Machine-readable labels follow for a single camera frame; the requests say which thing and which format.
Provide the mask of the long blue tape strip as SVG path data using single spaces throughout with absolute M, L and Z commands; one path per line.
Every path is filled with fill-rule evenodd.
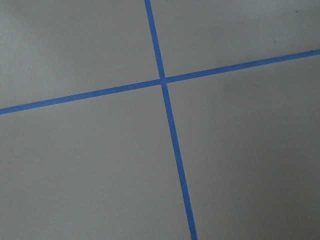
M 186 174 L 184 170 L 184 164 L 183 164 L 183 159 L 181 155 L 181 149 L 179 145 L 179 139 L 177 135 L 176 124 L 175 124 L 175 119 L 174 119 L 174 114 L 172 110 L 171 99 L 170 99 L 170 94 L 168 89 L 168 81 L 166 78 L 165 69 L 163 65 L 161 48 L 159 44 L 155 19 L 154 19 L 153 10 L 152 10 L 152 4 L 149 0 L 146 0 L 144 4 L 145 4 L 146 14 L 148 18 L 151 38 L 152 38 L 155 61 L 156 61 L 160 85 L 161 85 L 161 91 L 162 91 L 162 96 L 163 96 L 163 101 L 164 101 L 164 106 L 165 106 L 165 111 L 166 111 L 169 131 L 170 131 L 172 147 L 174 151 L 178 178 L 179 178 L 180 188 L 182 192 L 182 198 L 183 198 L 185 213 L 187 217 L 188 228 L 190 232 L 190 238 L 192 240 L 197 240 L 198 234 L 197 234 L 197 229 L 196 229 L 196 224 L 195 224 L 195 219 L 194 219 L 194 214 L 193 214 L 193 209 L 192 209 L 192 204 L 191 204 L 191 199 L 190 199 L 190 194 L 188 189 L 188 183 L 187 183 Z

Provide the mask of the crossing blue tape strip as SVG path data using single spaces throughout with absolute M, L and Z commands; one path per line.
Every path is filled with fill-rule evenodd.
M 58 97 L 53 99 L 30 102 L 30 103 L 1 108 L 0 114 L 6 115 L 6 114 L 11 114 L 16 112 L 22 112 L 22 111 L 31 110 L 31 109 L 43 108 L 43 107 L 48 107 L 53 105 L 59 105 L 59 104 L 64 104 L 69 102 L 96 98 L 100 96 L 106 96 L 106 95 L 111 95 L 116 93 L 144 89 L 144 88 L 153 87 L 153 86 L 159 86 L 164 82 L 165 83 L 181 82 L 181 81 L 197 79 L 201 77 L 218 75 L 222 73 L 239 71 L 243 69 L 255 68 L 255 67 L 265 66 L 265 65 L 275 64 L 275 63 L 314 57 L 314 56 L 318 56 L 319 54 L 320 54 L 320 50 L 315 49 L 315 50 L 304 51 L 304 52 L 299 52 L 294 54 L 276 56 L 276 57 L 271 57 L 266 59 L 260 59 L 260 60 L 249 61 L 249 62 L 234 64 L 234 65 L 222 66 L 222 67 L 217 67 L 217 68 L 212 68 L 207 70 L 201 70 L 196 72 L 170 76 L 170 77 L 167 77 L 165 80 L 154 79 L 154 80 L 126 84 L 126 85 L 100 89 L 100 90 L 95 90 L 90 92 L 84 92 L 84 93 L 79 93 L 74 95 L 68 95 L 68 96 L 63 96 L 63 97 Z

